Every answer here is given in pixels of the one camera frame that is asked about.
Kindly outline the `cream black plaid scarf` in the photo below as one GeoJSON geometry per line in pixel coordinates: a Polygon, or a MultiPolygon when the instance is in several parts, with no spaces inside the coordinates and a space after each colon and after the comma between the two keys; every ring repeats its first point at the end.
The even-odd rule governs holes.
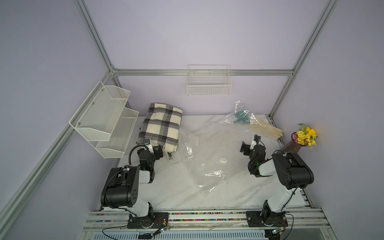
{"type": "Polygon", "coordinates": [[[152,146],[161,146],[168,161],[178,150],[183,110],[166,104],[152,103],[143,120],[137,137],[137,144],[149,139],[152,146]]]}

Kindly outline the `clear plastic vacuum bag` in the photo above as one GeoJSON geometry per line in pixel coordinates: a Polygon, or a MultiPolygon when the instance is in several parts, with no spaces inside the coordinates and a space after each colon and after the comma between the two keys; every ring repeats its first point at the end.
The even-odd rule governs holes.
{"type": "MultiPolygon", "coordinates": [[[[183,160],[204,196],[237,174],[250,174],[250,159],[240,152],[240,148],[242,141],[250,145],[254,135],[258,134],[249,130],[249,125],[228,123],[227,115],[210,117],[192,131],[180,129],[179,146],[183,160]],[[221,164],[220,157],[227,157],[228,163],[221,164]]],[[[274,141],[259,136],[265,147],[267,141],[274,141]]]]}

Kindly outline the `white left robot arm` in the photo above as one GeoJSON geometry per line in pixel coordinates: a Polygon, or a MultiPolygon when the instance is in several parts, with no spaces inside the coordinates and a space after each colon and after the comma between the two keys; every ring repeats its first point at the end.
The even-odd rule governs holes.
{"type": "Polygon", "coordinates": [[[110,170],[101,193],[101,206],[127,211],[135,218],[153,219],[153,207],[139,197],[139,185],[154,181],[155,162],[162,157],[161,146],[138,144],[133,147],[129,164],[110,170]]]}

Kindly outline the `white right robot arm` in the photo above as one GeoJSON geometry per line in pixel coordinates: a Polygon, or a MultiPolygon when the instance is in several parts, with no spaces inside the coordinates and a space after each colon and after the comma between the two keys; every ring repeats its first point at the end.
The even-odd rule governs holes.
{"type": "Polygon", "coordinates": [[[264,202],[261,211],[246,212],[249,226],[286,227],[285,208],[296,192],[314,182],[312,170],[297,153],[276,150],[270,159],[266,159],[266,147],[258,135],[254,135],[250,145],[242,142],[240,152],[250,159],[248,171],[251,175],[266,178],[277,174],[280,181],[273,195],[264,202]]]}

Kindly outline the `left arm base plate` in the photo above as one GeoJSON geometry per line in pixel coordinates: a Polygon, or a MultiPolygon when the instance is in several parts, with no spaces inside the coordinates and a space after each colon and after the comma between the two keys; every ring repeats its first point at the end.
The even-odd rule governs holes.
{"type": "Polygon", "coordinates": [[[154,212],[149,213],[146,217],[136,217],[130,215],[128,220],[128,229],[160,229],[165,227],[169,222],[169,213],[154,212]]]}

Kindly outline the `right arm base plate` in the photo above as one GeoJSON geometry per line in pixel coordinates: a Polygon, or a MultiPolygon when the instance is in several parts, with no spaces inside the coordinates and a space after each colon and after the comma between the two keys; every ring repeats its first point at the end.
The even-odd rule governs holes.
{"type": "Polygon", "coordinates": [[[263,213],[262,211],[247,211],[246,220],[250,228],[288,226],[286,217],[283,213],[263,213]]]}

